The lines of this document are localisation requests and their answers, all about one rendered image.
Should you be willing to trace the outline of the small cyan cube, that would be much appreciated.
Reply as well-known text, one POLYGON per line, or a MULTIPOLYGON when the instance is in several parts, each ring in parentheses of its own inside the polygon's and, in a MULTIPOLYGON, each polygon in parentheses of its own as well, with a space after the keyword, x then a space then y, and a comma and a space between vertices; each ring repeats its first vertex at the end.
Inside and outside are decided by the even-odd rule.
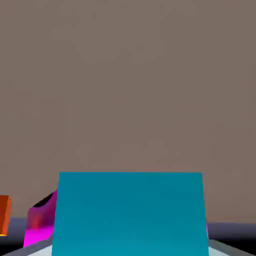
POLYGON ((52 256, 209 256, 202 174, 60 173, 52 256))

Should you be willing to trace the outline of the small orange cube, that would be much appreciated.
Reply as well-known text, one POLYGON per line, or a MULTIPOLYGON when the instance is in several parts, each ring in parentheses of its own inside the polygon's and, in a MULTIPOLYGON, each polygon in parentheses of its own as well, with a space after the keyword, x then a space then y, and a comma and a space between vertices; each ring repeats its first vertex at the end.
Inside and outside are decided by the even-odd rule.
POLYGON ((8 195, 0 195, 0 237, 7 236, 11 217, 12 199, 8 195))

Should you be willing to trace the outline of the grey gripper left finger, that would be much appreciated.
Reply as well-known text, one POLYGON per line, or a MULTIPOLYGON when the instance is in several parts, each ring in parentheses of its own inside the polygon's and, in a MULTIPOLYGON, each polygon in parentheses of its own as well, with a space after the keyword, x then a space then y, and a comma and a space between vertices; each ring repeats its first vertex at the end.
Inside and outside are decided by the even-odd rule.
POLYGON ((52 256, 53 237, 16 249, 2 256, 52 256))

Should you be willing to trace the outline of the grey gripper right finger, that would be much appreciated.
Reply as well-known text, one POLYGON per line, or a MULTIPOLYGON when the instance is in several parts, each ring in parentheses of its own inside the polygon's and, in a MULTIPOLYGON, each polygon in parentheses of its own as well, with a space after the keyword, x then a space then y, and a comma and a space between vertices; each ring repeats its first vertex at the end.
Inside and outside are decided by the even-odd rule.
POLYGON ((208 239, 208 250, 209 256, 256 256, 214 239, 208 239))

